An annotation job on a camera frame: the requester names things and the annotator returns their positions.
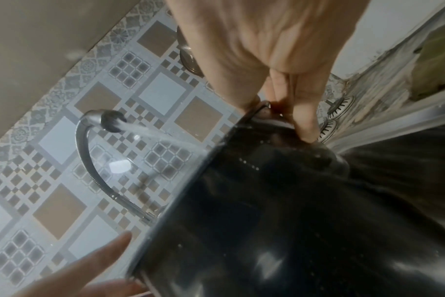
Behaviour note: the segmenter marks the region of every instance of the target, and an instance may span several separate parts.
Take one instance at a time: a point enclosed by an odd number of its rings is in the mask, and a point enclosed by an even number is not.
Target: person's right hand
[[[282,111],[302,140],[319,135],[316,110],[330,70],[369,0],[167,0],[215,91],[243,112],[271,70]]]

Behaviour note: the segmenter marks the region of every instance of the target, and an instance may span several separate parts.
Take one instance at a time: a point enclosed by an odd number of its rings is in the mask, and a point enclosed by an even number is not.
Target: floral tile border
[[[0,173],[164,6],[141,0],[0,139]]]

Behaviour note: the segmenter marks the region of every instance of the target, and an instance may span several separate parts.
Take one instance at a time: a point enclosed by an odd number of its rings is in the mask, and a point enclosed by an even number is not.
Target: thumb
[[[294,88],[292,118],[299,137],[308,143],[320,135],[317,107],[325,91],[333,63],[326,63],[306,73],[297,75]]]

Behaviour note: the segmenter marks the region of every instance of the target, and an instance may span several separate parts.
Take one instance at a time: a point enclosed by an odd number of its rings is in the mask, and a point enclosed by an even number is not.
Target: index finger
[[[120,258],[130,244],[131,238],[131,232],[122,233],[84,258],[33,283],[16,297],[69,297],[78,294],[85,285]]]

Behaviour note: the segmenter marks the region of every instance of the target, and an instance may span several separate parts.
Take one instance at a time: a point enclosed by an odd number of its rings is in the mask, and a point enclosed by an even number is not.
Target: beige wall
[[[0,0],[0,137],[139,0]]]

